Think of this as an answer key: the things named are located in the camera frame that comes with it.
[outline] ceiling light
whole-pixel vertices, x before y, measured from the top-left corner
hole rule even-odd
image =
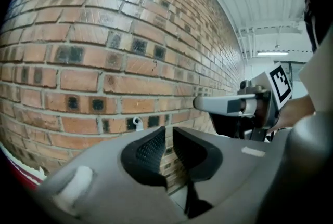
[[[289,52],[258,52],[258,56],[286,56]]]

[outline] white wall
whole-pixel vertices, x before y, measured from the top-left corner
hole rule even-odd
[[[274,65],[272,58],[252,58],[245,65],[245,79],[251,80]]]
[[[301,81],[293,81],[292,83],[292,98],[304,97],[308,94],[307,89]]]

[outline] white corrugated ceiling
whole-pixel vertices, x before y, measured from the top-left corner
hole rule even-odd
[[[229,17],[245,59],[255,57],[258,51],[289,52],[275,60],[307,62],[312,56],[303,21],[304,0],[218,1]]]

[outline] fluorescent light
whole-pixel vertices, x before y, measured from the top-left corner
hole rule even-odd
[[[258,56],[286,56],[289,52],[258,52]]]

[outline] brick wall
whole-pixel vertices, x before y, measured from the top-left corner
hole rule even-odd
[[[216,0],[12,0],[0,47],[2,142],[48,172],[135,116],[213,133],[194,96],[233,94],[243,74]],[[182,169],[167,131],[171,187]]]

